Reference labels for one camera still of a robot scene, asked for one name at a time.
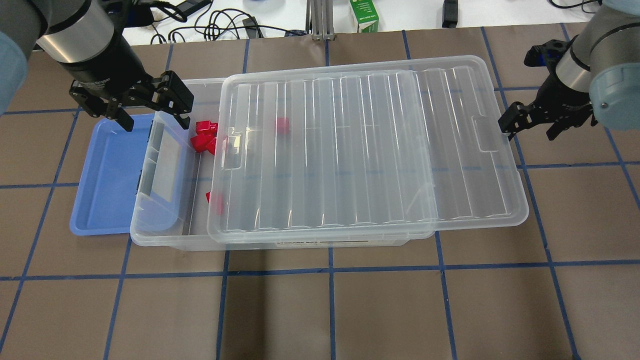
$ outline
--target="blue tray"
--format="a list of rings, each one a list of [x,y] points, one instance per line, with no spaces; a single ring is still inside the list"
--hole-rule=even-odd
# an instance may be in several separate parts
[[[69,227],[76,235],[128,233],[153,114],[135,115],[133,131],[98,122],[84,161]]]

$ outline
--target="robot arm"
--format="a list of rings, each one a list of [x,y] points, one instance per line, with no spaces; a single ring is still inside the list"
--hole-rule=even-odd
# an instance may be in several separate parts
[[[591,117],[611,129],[640,129],[640,3],[604,0],[585,30],[571,42],[534,46],[525,65],[547,66],[549,77],[534,102],[514,102],[499,120],[512,138],[538,124],[552,124],[555,139]]]
[[[75,79],[69,94],[91,116],[105,116],[131,131],[122,106],[146,106],[172,114],[189,127],[193,94],[172,71],[153,78],[98,0],[0,1],[0,114],[26,76],[37,40]]]

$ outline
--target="blue tape line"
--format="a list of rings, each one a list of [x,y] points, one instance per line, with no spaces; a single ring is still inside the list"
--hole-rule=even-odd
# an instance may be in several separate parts
[[[24,111],[7,111],[5,115],[23,115],[23,114],[44,114],[44,113],[72,113],[77,111],[74,109],[52,109],[52,110],[24,110]]]
[[[329,40],[324,41],[324,66],[329,66]]]
[[[446,270],[479,270],[479,269],[511,269],[511,268],[545,268],[549,263],[502,263],[502,264],[460,264],[445,265]]]
[[[442,298],[444,300],[444,313],[447,317],[447,331],[449,332],[449,344],[451,346],[452,360],[458,360],[456,350],[456,340],[453,334],[453,320],[451,318],[451,305],[449,304],[449,289],[447,288],[447,274],[442,254],[442,244],[440,242],[440,231],[436,231],[436,249],[438,250],[438,266],[440,267],[440,282],[442,283]]]
[[[522,91],[522,90],[540,90],[540,86],[516,86],[511,88],[494,88],[494,91]]]
[[[122,268],[118,280],[118,289],[116,290],[115,301],[113,302],[113,310],[111,312],[111,320],[109,321],[109,332],[107,333],[107,341],[104,345],[104,355],[102,360],[109,359],[109,351],[111,350],[111,338],[113,337],[113,327],[116,324],[116,316],[118,314],[118,306],[120,305],[120,295],[122,294],[122,284],[124,283],[124,275],[127,273],[127,264],[129,263],[129,253],[131,251],[131,237],[127,240],[127,248],[124,251],[124,259],[122,260]]]
[[[622,168],[622,172],[624,173],[625,178],[627,178],[627,183],[629,184],[629,189],[631,190],[631,194],[633,195],[634,200],[636,201],[636,206],[637,206],[638,209],[640,209],[640,198],[638,197],[638,192],[636,191],[636,187],[634,186],[633,180],[631,180],[631,175],[629,175],[629,171],[627,170],[627,166],[626,166],[625,162],[622,160],[622,155],[620,154],[620,150],[618,149],[618,146],[616,145],[616,141],[613,140],[613,135],[611,134],[609,129],[607,129],[605,127],[604,131],[607,133],[607,137],[609,138],[609,142],[611,143],[611,147],[613,148],[613,152],[616,153],[616,157],[618,158],[618,164]]]
[[[246,64],[249,60],[249,39],[246,39],[246,44],[244,45],[244,60],[242,64],[242,73],[246,74]]]
[[[167,273],[149,273],[149,274],[126,274],[125,279],[164,279],[171,277],[214,277],[223,276],[222,271],[210,272],[167,272]]]
[[[164,71],[169,70],[169,65],[171,65],[172,56],[173,56],[173,44],[169,45],[169,54],[166,56],[166,65],[164,66]]]
[[[118,274],[87,274],[87,275],[32,275],[25,276],[25,281],[37,280],[103,280],[118,279]]]
[[[406,59],[411,60],[411,51],[409,51],[409,41],[406,39],[406,31],[402,30],[402,39],[404,41],[404,51],[406,52]]]
[[[58,162],[56,175],[53,178],[54,184],[58,182],[58,177],[60,176],[60,170],[62,169],[62,163],[65,161],[65,156],[67,155],[67,150],[69,149],[69,143],[71,142],[71,136],[73,135],[74,129],[76,128],[76,123],[77,123],[79,114],[80,114],[80,107],[76,108],[74,120],[71,123],[71,128],[69,129],[69,133],[67,135],[67,141],[65,142],[65,147],[62,150],[62,155],[60,156],[60,161]],[[27,256],[27,260],[24,264],[24,268],[22,269],[22,276],[20,279],[20,283],[18,283],[18,288],[15,292],[15,296],[13,297],[13,303],[11,304],[11,309],[9,310],[9,316],[7,316],[2,337],[0,338],[0,352],[2,352],[2,349],[4,347],[4,342],[6,341],[6,336],[9,333],[9,327],[11,326],[11,321],[13,320],[13,314],[15,313],[15,308],[18,305],[18,300],[20,299],[20,294],[22,293],[22,286],[24,285],[24,280],[27,276],[27,272],[29,271],[29,266],[31,265],[31,260],[33,259],[33,253],[35,252],[36,245],[38,245],[40,231],[42,231],[42,226],[44,225],[44,219],[47,217],[47,210],[49,209],[49,205],[51,204],[51,198],[53,197],[54,189],[55,187],[52,187],[49,190],[49,196],[47,196],[47,201],[45,202],[44,209],[42,211],[42,216],[40,217],[38,228],[36,230],[36,234],[33,237],[33,242],[31,243],[31,248],[29,249],[29,255]]]
[[[328,273],[327,268],[304,268],[287,270],[241,270],[230,271],[229,276],[272,276],[272,275],[296,275],[296,274],[320,274]]]
[[[329,248],[329,332],[331,339],[331,360],[335,360],[335,286],[333,280],[333,248]]]
[[[480,270],[480,269],[509,269],[509,268],[544,268],[547,266],[606,266],[606,265],[640,265],[640,259],[612,259],[612,260],[575,260],[553,261],[551,263],[482,263],[482,264],[453,264],[445,265],[445,270]],[[333,272],[395,272],[395,271],[433,271],[439,270],[439,265],[417,266],[371,266],[371,267],[346,267],[333,268]],[[290,270],[266,270],[266,271],[238,271],[231,272],[231,276],[270,276],[270,275],[296,275],[296,274],[329,274],[329,268],[302,268]],[[224,272],[179,272],[179,273],[152,273],[152,274],[127,274],[125,279],[170,279],[172,277],[217,277],[224,276]],[[31,275],[24,278],[25,281],[36,280],[88,280],[88,279],[119,279],[118,274],[87,274],[87,275]],[[19,281],[21,276],[2,276],[0,281]]]
[[[640,259],[555,261],[554,266],[640,265]]]
[[[503,90],[503,87],[502,87],[502,81],[500,80],[500,75],[498,73],[498,68],[497,68],[496,63],[495,63],[495,58],[493,57],[493,52],[491,50],[491,45],[489,44],[489,38],[486,36],[486,31],[485,31],[484,27],[481,27],[480,29],[482,31],[484,44],[485,44],[487,52],[489,54],[489,60],[491,61],[491,65],[493,67],[493,71],[495,72],[496,82],[498,83],[498,87],[500,88],[500,97],[502,98],[502,102],[503,102],[504,108],[507,108],[507,99],[506,99],[506,97],[504,95],[504,90]],[[573,356],[577,360],[579,360],[580,359],[580,355],[578,355],[578,350],[577,350],[577,347],[575,345],[575,340],[573,339],[573,331],[571,330],[571,325],[569,323],[569,317],[566,314],[566,308],[564,306],[564,299],[563,299],[563,296],[562,296],[562,291],[560,290],[560,283],[558,282],[558,279],[557,279],[556,270],[555,270],[555,268],[553,266],[553,258],[551,256],[551,251],[549,251],[549,247],[548,247],[548,243],[547,243],[547,235],[546,235],[545,229],[544,229],[544,227],[542,225],[542,218],[540,217],[540,211],[538,209],[538,202],[536,201],[536,196],[535,196],[535,194],[533,192],[533,186],[531,185],[531,178],[529,177],[529,170],[527,168],[527,164],[525,162],[524,155],[522,154],[522,148],[520,146],[520,142],[518,141],[518,136],[517,135],[514,137],[514,141],[515,141],[516,149],[518,151],[518,156],[520,157],[520,162],[522,164],[521,169],[522,169],[522,172],[524,174],[525,182],[527,183],[527,189],[528,189],[529,195],[531,197],[531,204],[533,205],[533,210],[534,210],[534,213],[536,215],[536,221],[538,223],[538,229],[540,230],[540,237],[542,239],[542,244],[544,246],[545,254],[547,256],[547,263],[549,265],[549,270],[551,272],[551,278],[553,280],[554,289],[556,291],[556,297],[558,299],[558,304],[560,306],[560,313],[562,314],[562,318],[563,318],[563,322],[564,322],[564,329],[565,329],[567,337],[569,339],[569,345],[571,347],[571,352],[572,352]]]
[[[576,164],[543,164],[543,165],[528,165],[527,168],[568,168],[568,167],[611,167],[618,166],[619,163],[615,162],[603,162],[603,163],[576,163]]]
[[[562,28],[562,34],[564,35],[564,39],[566,41],[571,41],[571,38],[569,37],[569,33],[566,30],[566,26],[564,25],[564,23],[560,23],[560,28]]]
[[[0,189],[72,188],[79,183],[0,185]]]
[[[438,265],[407,265],[407,266],[370,266],[365,268],[347,267],[333,268],[334,272],[388,272],[388,271],[425,271],[439,270]]]
[[[223,266],[222,287],[220,290],[220,307],[218,309],[218,334],[216,336],[216,359],[220,359],[222,349],[222,330],[225,320],[225,304],[227,302],[227,274],[229,271],[229,250],[225,251],[225,264]]]

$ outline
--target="black cable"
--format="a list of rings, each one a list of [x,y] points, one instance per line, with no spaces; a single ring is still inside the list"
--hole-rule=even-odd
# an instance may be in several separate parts
[[[160,34],[160,33],[158,32],[158,29],[156,29],[156,27],[155,27],[153,24],[151,24],[151,27],[156,31],[156,34],[155,34],[154,36],[152,36],[152,37],[151,37],[151,45],[153,45],[154,40],[156,39],[156,37],[158,38],[158,42],[159,42],[160,44],[165,44],[165,43],[167,43],[166,38],[165,38],[162,34]]]
[[[227,28],[228,30],[235,30],[235,29],[253,29],[253,28],[266,28],[266,29],[274,29],[274,30],[279,30],[279,31],[284,31],[287,34],[292,34],[294,36],[300,36],[298,33],[295,33],[291,30],[287,30],[287,29],[283,29],[283,28],[276,28],[275,26],[268,26],[268,25],[251,25],[251,26],[237,26],[235,28]]]
[[[554,0],[548,0],[549,4],[551,4],[554,8],[558,8],[558,9],[572,9],[572,8],[577,8],[578,6],[584,6],[586,4],[590,4],[590,3],[595,3],[598,0],[583,0],[583,2],[578,3],[578,4],[573,4],[573,5],[558,5],[554,2]]]
[[[167,15],[167,17],[176,20],[177,22],[187,22],[187,15],[175,6],[174,4],[167,3],[166,1],[152,1],[150,3],[145,3],[149,8],[156,8]]]
[[[293,32],[293,31],[290,31],[290,30],[287,30],[287,29],[282,29],[282,28],[276,28],[275,26],[268,26],[268,25],[236,26],[236,27],[234,27],[234,28],[226,28],[226,29],[225,29],[225,28],[222,28],[222,29],[225,29],[225,30],[235,30],[235,29],[253,29],[253,28],[255,28],[256,26],[257,26],[257,27],[259,27],[259,28],[267,28],[267,29],[274,29],[274,30],[284,31],[285,33],[292,34],[292,35],[294,35],[294,36],[300,36],[299,34],[297,34],[297,33]],[[175,29],[171,30],[170,34],[173,34],[173,33],[175,33],[175,32],[176,32],[176,31],[178,31],[178,30],[184,30],[184,29],[195,29],[195,28],[198,28],[198,29],[206,29],[206,28],[208,28],[208,26],[181,26],[181,27],[179,27],[179,28],[175,28]]]
[[[166,38],[164,36],[162,36],[158,32],[156,27],[154,26],[154,30],[156,31],[156,34],[152,37],[152,42],[153,42],[153,40],[155,40],[156,37],[158,38],[158,41],[160,41],[161,44],[163,43],[163,41],[167,42],[167,40],[166,40],[167,38],[169,40],[171,40],[172,42],[177,42],[177,37],[176,36],[181,37],[182,41],[186,42],[186,39],[185,39],[184,35],[182,33],[180,33],[181,30],[186,30],[186,29],[191,29],[191,30],[194,30],[197,33],[201,34],[205,41],[217,40],[228,31],[235,31],[235,33],[234,33],[235,37],[237,39],[240,39],[240,33],[238,32],[239,29],[256,29],[260,34],[262,34],[262,31],[260,29],[261,28],[267,28],[267,29],[274,29],[274,30],[283,31],[283,32],[285,32],[287,34],[292,34],[294,36],[299,36],[300,35],[300,34],[295,33],[293,31],[289,31],[289,30],[286,30],[286,29],[283,29],[283,28],[277,28],[275,26],[258,25],[258,24],[251,25],[251,26],[237,26],[236,25],[236,19],[238,17],[240,17],[240,16],[244,15],[244,16],[247,16],[250,19],[255,19],[255,18],[252,17],[251,14],[249,14],[249,13],[246,13],[246,12],[240,10],[240,9],[234,9],[234,8],[226,8],[226,9],[222,9],[222,10],[214,10],[213,12],[209,13],[209,10],[211,10],[212,4],[213,4],[213,2],[209,3],[209,6],[207,7],[207,9],[204,12],[202,12],[196,18],[196,21],[194,22],[194,24],[192,26],[181,26],[181,27],[172,29],[171,31],[169,31],[169,34],[167,34]],[[231,15],[229,15],[227,12],[237,12],[238,14],[235,15],[234,17],[231,17]],[[207,15],[207,13],[209,13],[209,23],[206,26],[199,26],[198,23],[200,22],[202,17]],[[224,28],[219,26],[219,25],[217,25],[218,18],[221,15],[226,17],[229,20],[229,23]]]
[[[587,10],[584,9],[584,5],[585,5],[585,3],[582,3],[580,5],[580,10],[582,10],[583,13],[596,13],[596,12],[588,12]]]

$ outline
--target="plastic box lid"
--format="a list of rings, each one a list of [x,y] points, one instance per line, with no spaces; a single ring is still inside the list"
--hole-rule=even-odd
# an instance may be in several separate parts
[[[498,118],[475,56],[231,76],[207,230],[340,243],[520,224],[529,208]]]
[[[191,124],[183,130],[169,114],[157,112],[144,153],[140,185],[131,219],[131,238],[141,246],[171,246],[180,250],[248,250],[291,247],[398,246],[408,241],[384,239],[383,235],[341,242],[222,243],[209,236],[209,203],[214,156],[197,153],[189,139],[196,122],[218,121],[224,79],[187,80],[195,97]]]

